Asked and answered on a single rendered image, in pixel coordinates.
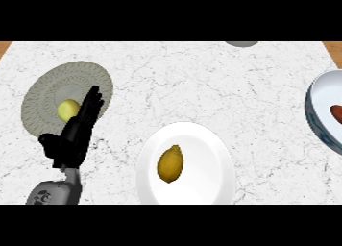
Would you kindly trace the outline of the grey patterned plate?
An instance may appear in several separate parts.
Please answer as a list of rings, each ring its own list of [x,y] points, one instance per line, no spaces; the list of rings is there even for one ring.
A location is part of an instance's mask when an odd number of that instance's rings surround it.
[[[54,68],[33,84],[23,100],[21,122],[31,135],[59,135],[65,122],[58,116],[59,104],[73,99],[83,103],[93,86],[99,86],[104,116],[114,95],[114,83],[107,69],[90,61],[73,61]]]

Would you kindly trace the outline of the white bowl with blue pattern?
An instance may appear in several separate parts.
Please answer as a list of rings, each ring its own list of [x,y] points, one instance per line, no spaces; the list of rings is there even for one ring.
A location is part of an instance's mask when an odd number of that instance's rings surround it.
[[[313,132],[325,145],[342,155],[342,124],[331,107],[342,106],[342,69],[325,72],[307,91],[306,116]]]

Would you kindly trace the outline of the grey round object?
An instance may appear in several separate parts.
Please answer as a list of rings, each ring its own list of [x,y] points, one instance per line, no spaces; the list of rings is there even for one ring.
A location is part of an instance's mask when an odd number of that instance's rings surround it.
[[[232,46],[235,47],[242,47],[242,48],[247,48],[247,47],[251,47],[254,46],[258,41],[226,41]]]

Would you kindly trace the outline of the pale yellow round fruit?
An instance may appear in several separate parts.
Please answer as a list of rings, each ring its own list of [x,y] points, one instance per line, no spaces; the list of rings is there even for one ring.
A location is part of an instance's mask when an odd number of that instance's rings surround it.
[[[61,102],[58,106],[58,116],[64,122],[68,122],[70,119],[79,114],[80,104],[76,100],[67,99]]]

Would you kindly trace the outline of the white plate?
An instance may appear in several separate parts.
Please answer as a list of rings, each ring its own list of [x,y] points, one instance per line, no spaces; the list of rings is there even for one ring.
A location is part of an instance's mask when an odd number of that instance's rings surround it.
[[[158,161],[177,145],[185,165],[179,179],[170,184],[160,178]],[[235,161],[219,135],[201,124],[176,122],[148,139],[136,171],[136,187],[142,204],[230,204],[236,189]]]

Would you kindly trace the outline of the yellow lemon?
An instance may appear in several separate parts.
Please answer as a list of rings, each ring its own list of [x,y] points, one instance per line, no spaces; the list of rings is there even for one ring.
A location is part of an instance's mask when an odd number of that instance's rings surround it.
[[[179,145],[174,145],[166,151],[158,161],[158,175],[169,184],[179,179],[183,163],[182,149]]]

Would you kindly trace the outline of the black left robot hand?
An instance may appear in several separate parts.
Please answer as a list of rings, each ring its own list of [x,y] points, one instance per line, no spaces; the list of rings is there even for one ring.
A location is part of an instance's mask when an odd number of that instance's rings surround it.
[[[99,86],[93,86],[80,112],[65,124],[61,135],[40,135],[39,141],[45,147],[46,156],[55,160],[54,168],[80,168],[89,153],[93,128],[102,106]]]

